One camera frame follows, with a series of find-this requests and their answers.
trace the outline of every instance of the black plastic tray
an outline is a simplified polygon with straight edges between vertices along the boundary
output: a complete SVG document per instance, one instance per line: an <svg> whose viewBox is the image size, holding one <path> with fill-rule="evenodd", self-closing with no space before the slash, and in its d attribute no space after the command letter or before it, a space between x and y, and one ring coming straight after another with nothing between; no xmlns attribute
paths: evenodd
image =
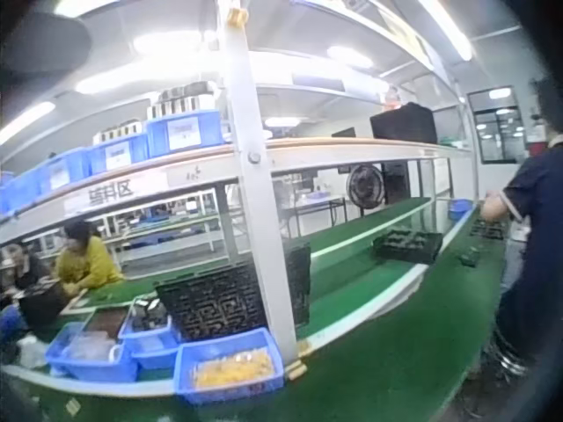
<svg viewBox="0 0 563 422"><path fill-rule="evenodd" d="M377 258L431 265L442 248L442 240L442 233L394 229L376 238L372 251Z"/></svg>
<svg viewBox="0 0 563 422"><path fill-rule="evenodd" d="M306 244L285 253L294 320L296 325L307 324L311 248ZM267 326L251 259L189 278L158 283L156 290L185 339L219 338Z"/></svg>
<svg viewBox="0 0 563 422"><path fill-rule="evenodd" d="M502 222L486 222L477 219L472 225L470 236L479 236L485 239L504 240L505 225Z"/></svg>
<svg viewBox="0 0 563 422"><path fill-rule="evenodd" d="M67 306L69 297L61 283L50 282L27 288L18 301L27 325L37 327L51 324Z"/></svg>

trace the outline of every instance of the dark blue shirt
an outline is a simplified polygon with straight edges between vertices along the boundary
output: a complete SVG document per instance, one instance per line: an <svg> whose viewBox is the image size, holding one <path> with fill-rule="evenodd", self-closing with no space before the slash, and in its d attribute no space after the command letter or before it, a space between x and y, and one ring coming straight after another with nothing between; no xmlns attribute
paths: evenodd
<svg viewBox="0 0 563 422"><path fill-rule="evenodd" d="M531 233L522 275L503 296L497 321L528 357L563 317L563 145L529 158L502 197L516 219L530 217Z"/></svg>

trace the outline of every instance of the black hair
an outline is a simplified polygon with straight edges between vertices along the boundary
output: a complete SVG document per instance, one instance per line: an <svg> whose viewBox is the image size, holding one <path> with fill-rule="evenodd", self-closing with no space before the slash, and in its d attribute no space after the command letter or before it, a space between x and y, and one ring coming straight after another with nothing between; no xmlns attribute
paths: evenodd
<svg viewBox="0 0 563 422"><path fill-rule="evenodd" d="M550 77L536 82L537 102L545 122L558 134L563 134L562 87Z"/></svg>
<svg viewBox="0 0 563 422"><path fill-rule="evenodd" d="M69 239L77 240L83 248L86 248L90 242L91 225L84 220L70 222L64 226L64 234Z"/></svg>

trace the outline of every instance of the window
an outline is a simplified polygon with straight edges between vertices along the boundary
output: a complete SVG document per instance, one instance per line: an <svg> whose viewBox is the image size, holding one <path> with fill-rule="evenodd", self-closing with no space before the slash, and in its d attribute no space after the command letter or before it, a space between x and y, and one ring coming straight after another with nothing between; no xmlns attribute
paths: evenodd
<svg viewBox="0 0 563 422"><path fill-rule="evenodd" d="M526 157L526 131L512 87L469 94L483 164L516 164Z"/></svg>

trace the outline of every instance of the hand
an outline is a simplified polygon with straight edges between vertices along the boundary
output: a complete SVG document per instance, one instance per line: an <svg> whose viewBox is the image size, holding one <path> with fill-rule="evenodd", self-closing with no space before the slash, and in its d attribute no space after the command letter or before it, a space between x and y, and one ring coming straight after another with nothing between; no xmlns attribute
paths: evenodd
<svg viewBox="0 0 563 422"><path fill-rule="evenodd" d="M76 297L80 293L80 287L76 284L65 283L62 285L62 288L68 297Z"/></svg>

